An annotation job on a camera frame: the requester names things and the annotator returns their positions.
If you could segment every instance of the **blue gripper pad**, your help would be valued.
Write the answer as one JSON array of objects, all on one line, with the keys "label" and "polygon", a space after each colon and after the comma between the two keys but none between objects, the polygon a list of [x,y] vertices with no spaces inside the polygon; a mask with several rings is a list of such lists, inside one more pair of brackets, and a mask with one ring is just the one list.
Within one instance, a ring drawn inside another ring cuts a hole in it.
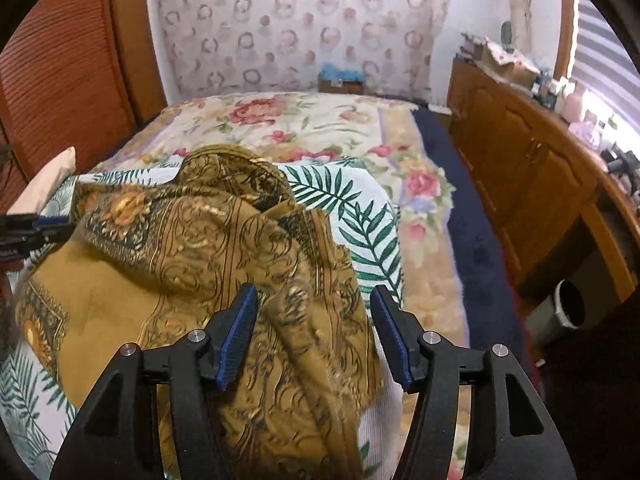
[{"label": "blue gripper pad", "polygon": [[222,313],[226,314],[225,324],[230,326],[218,353],[216,384],[220,391],[224,392],[229,384],[236,380],[254,332],[255,318],[258,315],[258,294],[255,287],[248,283],[241,285],[231,306],[220,314]]},{"label": "blue gripper pad", "polygon": [[420,322],[410,312],[400,310],[384,285],[377,285],[369,299],[373,325],[394,381],[407,393],[417,393],[426,366],[418,343],[424,333]]}]

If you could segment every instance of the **wall covering with circle pattern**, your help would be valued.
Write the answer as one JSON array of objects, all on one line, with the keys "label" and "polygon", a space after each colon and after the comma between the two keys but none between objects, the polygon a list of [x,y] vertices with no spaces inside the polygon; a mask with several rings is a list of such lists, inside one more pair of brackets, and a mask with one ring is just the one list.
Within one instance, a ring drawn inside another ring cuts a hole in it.
[{"label": "wall covering with circle pattern", "polygon": [[450,0],[158,0],[183,99],[308,91],[322,63],[367,89],[429,100],[431,53]]}]

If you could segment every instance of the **box with blue top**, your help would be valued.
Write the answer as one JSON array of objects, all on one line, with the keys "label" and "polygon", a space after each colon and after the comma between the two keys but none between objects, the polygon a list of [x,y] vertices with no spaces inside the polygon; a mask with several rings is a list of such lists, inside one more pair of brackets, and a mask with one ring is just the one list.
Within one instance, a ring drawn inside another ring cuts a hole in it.
[{"label": "box with blue top", "polygon": [[331,94],[364,94],[364,74],[361,70],[340,70],[333,63],[324,63],[318,75],[318,89]]}]

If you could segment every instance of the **window blind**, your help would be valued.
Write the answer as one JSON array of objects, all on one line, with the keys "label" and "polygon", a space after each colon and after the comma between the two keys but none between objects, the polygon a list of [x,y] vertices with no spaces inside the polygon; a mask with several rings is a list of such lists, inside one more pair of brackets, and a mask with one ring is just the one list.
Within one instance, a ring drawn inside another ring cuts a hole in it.
[{"label": "window blind", "polygon": [[640,133],[640,75],[609,23],[589,0],[578,0],[572,78]]}]

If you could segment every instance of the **metal screw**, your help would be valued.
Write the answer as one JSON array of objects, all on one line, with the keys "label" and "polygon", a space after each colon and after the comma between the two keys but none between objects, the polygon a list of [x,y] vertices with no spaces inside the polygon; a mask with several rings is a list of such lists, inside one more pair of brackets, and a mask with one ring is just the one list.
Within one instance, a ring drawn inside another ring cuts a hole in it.
[{"label": "metal screw", "polygon": [[438,334],[437,332],[432,332],[431,330],[428,330],[427,332],[422,334],[422,339],[424,339],[425,343],[429,343],[430,345],[437,345],[440,341],[442,341],[440,334]]},{"label": "metal screw", "polygon": [[505,357],[509,355],[509,349],[505,345],[502,345],[500,343],[496,343],[495,345],[493,345],[491,347],[491,350],[498,357]]},{"label": "metal screw", "polygon": [[120,347],[120,353],[122,355],[132,355],[136,353],[137,349],[138,347],[135,343],[124,343],[124,345]]},{"label": "metal screw", "polygon": [[187,337],[192,343],[198,343],[202,341],[206,336],[207,334],[204,332],[204,330],[197,328],[196,330],[191,330]]}]

